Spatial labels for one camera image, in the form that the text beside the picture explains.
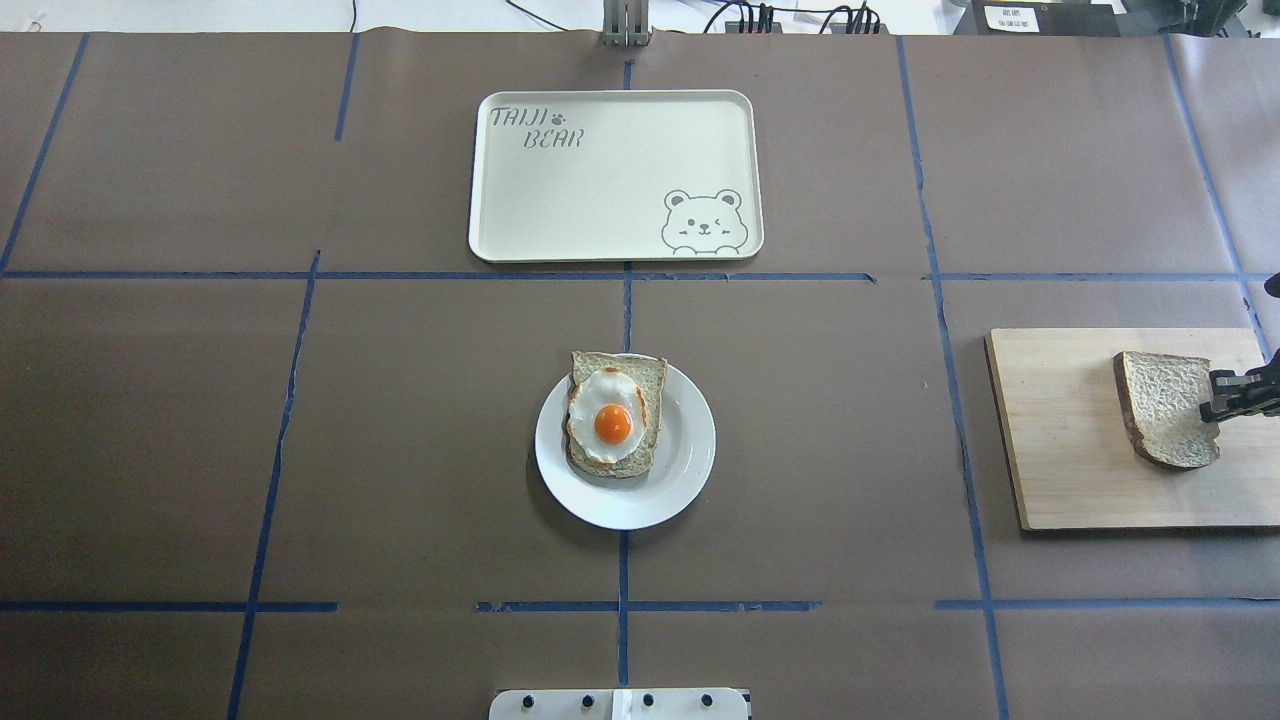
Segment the bread slice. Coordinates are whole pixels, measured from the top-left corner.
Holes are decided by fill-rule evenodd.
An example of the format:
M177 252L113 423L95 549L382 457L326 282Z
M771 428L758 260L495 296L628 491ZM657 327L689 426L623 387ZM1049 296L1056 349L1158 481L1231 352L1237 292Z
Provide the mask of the bread slice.
M593 471L584 468L580 461L582 456L577 447L566 432L567 414L564 419L564 433L567 437L567 456L570 462L579 470L582 470L593 477L600 477L607 479L625 479L639 477L648 471L653 464L653 457L657 447L657 439L660 433L660 405L663 388L666 386L666 375L668 370L668 363L663 359L648 357L648 356L631 356L631 355L618 355L618 354L603 354L603 352L589 352L589 351L573 351L571 354L572 368L571 368L571 387L568 395L573 392L575 386L585 380L591 373L600 370L605 366L617 366L623 373L635 379L643 388L646 396L646 407L649 416L649 425L643 442L632 455L626 457L623 461L618 462L611 469L604 471Z
M1123 424L1137 455L1179 471L1220 459L1219 425L1201 416L1201 405L1210 398L1206 357L1121 351L1112 369Z

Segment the white round plate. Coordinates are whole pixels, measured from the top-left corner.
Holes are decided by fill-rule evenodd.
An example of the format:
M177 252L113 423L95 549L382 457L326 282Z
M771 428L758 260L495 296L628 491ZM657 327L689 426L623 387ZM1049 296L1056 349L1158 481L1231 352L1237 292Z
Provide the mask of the white round plate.
M632 478L594 477L570 461L563 424L571 384L566 375L547 396L532 436L538 470L566 510L595 527L637 530L675 518L700 495L716 460L716 424L678 368L667 372L653 464Z

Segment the wooden cutting board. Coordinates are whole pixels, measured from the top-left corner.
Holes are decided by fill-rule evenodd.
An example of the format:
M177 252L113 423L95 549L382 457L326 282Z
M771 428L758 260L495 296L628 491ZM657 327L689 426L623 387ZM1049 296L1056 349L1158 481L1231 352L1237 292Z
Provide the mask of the wooden cutting board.
M1276 527L1277 421L1226 423L1220 459L1158 468L1132 447L1112 359L1125 350L1261 364L1242 328L993 329L989 369L1018 515L1027 530Z

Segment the fried egg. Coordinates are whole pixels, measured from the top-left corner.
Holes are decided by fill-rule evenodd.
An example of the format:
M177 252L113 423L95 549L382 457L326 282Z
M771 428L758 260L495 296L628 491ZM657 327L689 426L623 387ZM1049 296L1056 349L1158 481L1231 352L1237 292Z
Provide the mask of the fried egg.
M566 432L577 443L580 464L611 469L639 450L649 425L646 396L617 366L605 366L579 382L570 396Z

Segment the cream bear tray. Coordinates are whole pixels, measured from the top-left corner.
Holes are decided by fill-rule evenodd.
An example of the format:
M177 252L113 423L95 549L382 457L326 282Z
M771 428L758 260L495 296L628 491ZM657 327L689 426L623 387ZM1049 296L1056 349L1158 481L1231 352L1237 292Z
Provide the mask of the cream bear tray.
M504 91L479 105L468 247L486 263L736 260L763 243L739 91Z

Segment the aluminium frame post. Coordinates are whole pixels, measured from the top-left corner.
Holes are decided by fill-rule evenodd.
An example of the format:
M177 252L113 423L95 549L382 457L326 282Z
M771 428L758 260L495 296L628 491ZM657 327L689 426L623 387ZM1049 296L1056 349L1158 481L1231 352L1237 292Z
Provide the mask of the aluminium frame post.
M649 0L604 0L602 44L607 47L643 47L652 41Z

